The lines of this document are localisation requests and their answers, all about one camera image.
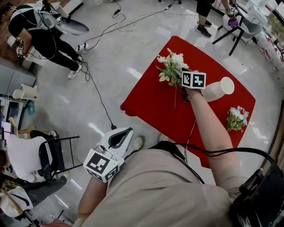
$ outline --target gray pants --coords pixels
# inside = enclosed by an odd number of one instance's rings
[[[30,198],[32,205],[35,207],[42,201],[44,201],[48,196],[58,191],[67,183],[66,177],[62,176],[58,180],[53,179],[49,183],[38,182],[27,184],[23,186],[28,197]]]

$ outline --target table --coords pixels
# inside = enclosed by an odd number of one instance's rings
[[[225,76],[231,78],[235,84],[234,93],[210,102],[209,105],[225,128],[227,128],[227,111],[230,107],[241,106],[245,108],[249,112],[249,122],[255,105],[255,98],[223,66],[177,36],[171,37],[160,52],[161,56],[168,55],[167,48],[177,54],[183,53],[184,62],[189,65],[191,70],[207,73],[207,85],[220,81]],[[184,103],[181,89],[178,87],[176,109],[174,109],[174,87],[169,86],[167,82],[159,82],[160,71],[156,68],[156,65],[160,68],[164,67],[155,58],[120,108],[129,116],[138,116],[172,140],[186,143],[195,121],[191,104]],[[243,132],[231,131],[229,133],[234,147],[239,145],[246,126],[243,127],[243,130]],[[197,125],[193,129],[189,143],[204,149]],[[191,152],[200,158],[203,167],[209,168],[205,154],[196,150],[191,150]]]

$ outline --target hair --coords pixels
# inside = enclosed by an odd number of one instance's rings
[[[8,12],[11,9],[12,6],[13,6],[13,4],[8,2],[0,8],[0,20],[2,18],[2,15],[5,14],[6,12]]]
[[[0,169],[2,169],[7,164],[7,154],[4,150],[0,149]]]

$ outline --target white shirt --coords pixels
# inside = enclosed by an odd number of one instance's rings
[[[20,139],[16,135],[11,135],[6,140],[8,156],[15,170],[16,175],[28,182],[33,182],[34,171],[41,169],[39,160],[39,146],[46,140],[43,137],[36,137],[30,140]],[[52,163],[52,156],[48,143],[45,144],[49,163]]]
[[[20,186],[16,187],[15,189],[8,191],[8,194],[9,194],[10,198],[12,200],[14,200],[14,202],[16,204],[19,205],[19,207],[22,209],[22,211],[33,208],[33,205],[32,205],[30,198],[26,194],[25,190],[23,188],[21,188]],[[17,210],[13,206],[10,205],[7,197],[2,196],[1,200],[2,201],[1,201],[0,208],[3,210],[3,212],[7,216],[15,218],[15,217],[20,215],[17,212]]]

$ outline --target purple object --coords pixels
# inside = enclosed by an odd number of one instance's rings
[[[234,28],[234,27],[238,26],[239,23],[238,23],[237,19],[229,19],[228,25],[231,26],[231,28]]]

